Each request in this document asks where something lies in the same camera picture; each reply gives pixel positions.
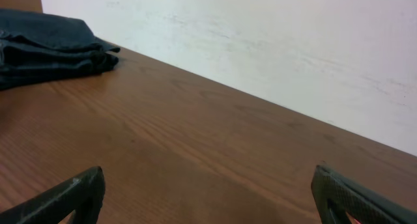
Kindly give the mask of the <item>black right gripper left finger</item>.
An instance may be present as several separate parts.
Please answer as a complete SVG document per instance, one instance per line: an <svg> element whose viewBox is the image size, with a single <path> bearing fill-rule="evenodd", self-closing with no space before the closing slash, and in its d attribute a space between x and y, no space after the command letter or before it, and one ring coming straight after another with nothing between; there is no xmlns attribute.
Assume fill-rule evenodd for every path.
<svg viewBox="0 0 417 224"><path fill-rule="evenodd" d="M103 205L106 185L102 168L91 167L53 188L1 212L1 223L95 224Z"/></svg>

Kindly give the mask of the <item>folded navy blue shorts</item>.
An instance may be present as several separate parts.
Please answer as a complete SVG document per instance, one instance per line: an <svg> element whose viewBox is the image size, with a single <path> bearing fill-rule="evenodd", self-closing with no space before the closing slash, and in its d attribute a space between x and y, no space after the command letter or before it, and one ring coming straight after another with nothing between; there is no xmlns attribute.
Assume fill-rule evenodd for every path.
<svg viewBox="0 0 417 224"><path fill-rule="evenodd" d="M83 20L1 9L1 90L111 71L120 50Z"/></svg>

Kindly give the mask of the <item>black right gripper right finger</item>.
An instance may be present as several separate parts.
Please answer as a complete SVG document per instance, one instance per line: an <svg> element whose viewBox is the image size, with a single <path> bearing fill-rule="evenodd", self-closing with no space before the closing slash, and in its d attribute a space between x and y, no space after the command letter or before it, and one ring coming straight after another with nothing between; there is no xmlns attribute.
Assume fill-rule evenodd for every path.
<svg viewBox="0 0 417 224"><path fill-rule="evenodd" d="M416 224L415 212L325 165L316 166L311 192L321 222L325 224Z"/></svg>

